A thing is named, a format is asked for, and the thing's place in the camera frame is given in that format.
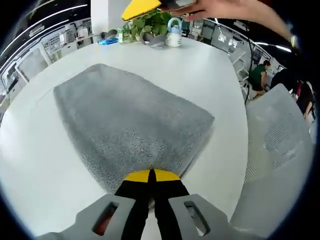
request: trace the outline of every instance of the mesh chair back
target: mesh chair back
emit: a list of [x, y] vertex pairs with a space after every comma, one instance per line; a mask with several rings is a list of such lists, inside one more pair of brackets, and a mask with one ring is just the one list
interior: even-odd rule
[[231, 223], [267, 238], [301, 193], [313, 145], [300, 109], [282, 84], [249, 103], [246, 110], [248, 163]]

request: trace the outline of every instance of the yellow plastic part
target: yellow plastic part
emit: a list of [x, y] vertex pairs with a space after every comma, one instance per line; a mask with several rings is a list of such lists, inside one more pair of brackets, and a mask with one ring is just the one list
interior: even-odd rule
[[126, 176], [124, 180], [131, 182], [147, 183], [149, 178], [149, 172], [150, 170], [135, 171]]
[[132, 0], [122, 14], [124, 21], [146, 14], [161, 5], [159, 0]]
[[177, 175], [175, 175], [170, 171], [155, 169], [154, 172], [155, 172], [155, 177], [157, 182], [180, 180], [180, 178]]

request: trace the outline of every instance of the small bottle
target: small bottle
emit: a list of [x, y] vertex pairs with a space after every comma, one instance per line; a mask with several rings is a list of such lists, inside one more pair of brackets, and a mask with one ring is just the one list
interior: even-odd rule
[[119, 32], [119, 43], [122, 44], [124, 42], [124, 30], [122, 28], [118, 28]]

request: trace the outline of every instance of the finger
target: finger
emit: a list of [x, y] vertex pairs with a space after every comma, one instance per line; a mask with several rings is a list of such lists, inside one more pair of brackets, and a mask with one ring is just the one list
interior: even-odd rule
[[201, 5], [198, 4], [198, 3], [194, 3], [194, 4], [190, 5], [190, 6], [186, 6], [184, 8], [172, 11], [171, 14], [175, 15], [175, 16], [178, 16], [178, 15], [182, 15], [182, 14], [188, 14], [188, 13], [191, 13], [191, 12], [195, 12], [195, 11], [198, 11], [198, 10], [202, 10], [201, 9]]
[[185, 18], [185, 20], [187, 22], [190, 22], [190, 21], [196, 21], [196, 20], [200, 20], [200, 19], [205, 19], [205, 18], [209, 18], [210, 17], [210, 14], [206, 11], [200, 11], [198, 13], [195, 13], [195, 14], [192, 14], [190, 16], [187, 16]]

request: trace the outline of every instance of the white table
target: white table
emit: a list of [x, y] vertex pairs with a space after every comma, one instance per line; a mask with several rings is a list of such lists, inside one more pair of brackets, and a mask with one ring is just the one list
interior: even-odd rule
[[[15, 98], [0, 128], [0, 180], [25, 225], [36, 236], [60, 232], [106, 194], [69, 141], [53, 96], [55, 86], [98, 63], [140, 75], [215, 117], [206, 147], [182, 181], [190, 194], [200, 194], [230, 220], [247, 167], [243, 96], [226, 53], [184, 38], [180, 48], [86, 46], [50, 65]], [[145, 229], [142, 239], [160, 239], [154, 216]]]

